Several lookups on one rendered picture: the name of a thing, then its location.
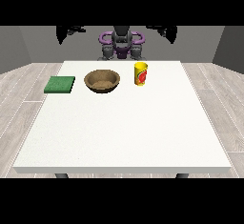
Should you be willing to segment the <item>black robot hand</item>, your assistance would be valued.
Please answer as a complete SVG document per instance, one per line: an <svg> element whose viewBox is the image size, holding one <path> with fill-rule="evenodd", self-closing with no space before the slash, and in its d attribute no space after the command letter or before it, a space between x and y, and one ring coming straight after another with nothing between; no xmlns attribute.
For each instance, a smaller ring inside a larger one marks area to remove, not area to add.
<svg viewBox="0 0 244 224"><path fill-rule="evenodd" d="M56 37L59 44L67 38L68 35L73 35L76 32L85 32L81 26L57 26L56 27Z"/></svg>
<svg viewBox="0 0 244 224"><path fill-rule="evenodd" d="M177 26L147 26L147 29L157 31L160 36L165 37L171 44L176 40Z"/></svg>

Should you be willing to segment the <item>yellow cup melon print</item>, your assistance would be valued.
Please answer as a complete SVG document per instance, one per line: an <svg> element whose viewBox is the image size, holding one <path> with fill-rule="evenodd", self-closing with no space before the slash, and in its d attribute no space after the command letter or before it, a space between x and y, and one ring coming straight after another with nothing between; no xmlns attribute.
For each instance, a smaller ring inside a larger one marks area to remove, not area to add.
<svg viewBox="0 0 244 224"><path fill-rule="evenodd" d="M148 65L145 62L136 62L134 64L134 84L143 86L146 81Z"/></svg>

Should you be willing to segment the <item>green square pad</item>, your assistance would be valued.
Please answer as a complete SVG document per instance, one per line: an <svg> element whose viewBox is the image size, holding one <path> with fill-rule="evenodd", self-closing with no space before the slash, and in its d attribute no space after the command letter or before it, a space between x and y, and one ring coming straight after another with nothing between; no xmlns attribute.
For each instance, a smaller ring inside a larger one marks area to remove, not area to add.
<svg viewBox="0 0 244 224"><path fill-rule="evenodd" d="M70 93L74 80L74 76L52 76L44 89L44 93Z"/></svg>

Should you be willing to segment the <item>brown wooden bowl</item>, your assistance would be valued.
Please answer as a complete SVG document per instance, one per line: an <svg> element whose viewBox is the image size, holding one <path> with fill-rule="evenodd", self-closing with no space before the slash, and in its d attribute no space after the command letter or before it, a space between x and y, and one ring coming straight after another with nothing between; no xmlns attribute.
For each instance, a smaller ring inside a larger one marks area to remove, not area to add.
<svg viewBox="0 0 244 224"><path fill-rule="evenodd" d="M95 70L84 77L85 85L96 93L112 92L120 82L120 76L112 70Z"/></svg>

